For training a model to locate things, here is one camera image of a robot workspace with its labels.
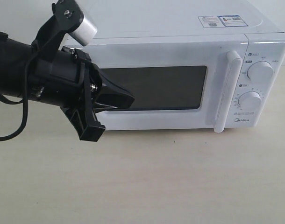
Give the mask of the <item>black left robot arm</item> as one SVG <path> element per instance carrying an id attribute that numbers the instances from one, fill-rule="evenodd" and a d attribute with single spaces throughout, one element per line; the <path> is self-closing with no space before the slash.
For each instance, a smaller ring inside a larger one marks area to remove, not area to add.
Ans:
<path id="1" fill-rule="evenodd" d="M 29 101 L 36 101 L 59 106 L 80 140 L 97 142 L 106 129 L 97 113 L 128 109 L 135 99 L 79 49 L 63 47 L 48 62 L 35 45 L 14 41 L 0 32 L 0 101 L 13 105 L 9 97 L 20 99 L 22 120 L 15 132 L 0 137 L 0 141 L 24 130 Z"/>

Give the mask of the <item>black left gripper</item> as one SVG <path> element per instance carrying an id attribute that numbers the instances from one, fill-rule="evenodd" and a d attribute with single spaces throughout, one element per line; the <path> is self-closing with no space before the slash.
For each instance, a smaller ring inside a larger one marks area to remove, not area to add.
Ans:
<path id="1" fill-rule="evenodd" d="M 87 53 L 63 47 L 52 62 L 35 59 L 28 75 L 29 99 L 59 106 L 84 141 L 98 141 L 105 131 L 95 113 L 126 110 L 135 100 L 91 64 Z"/>

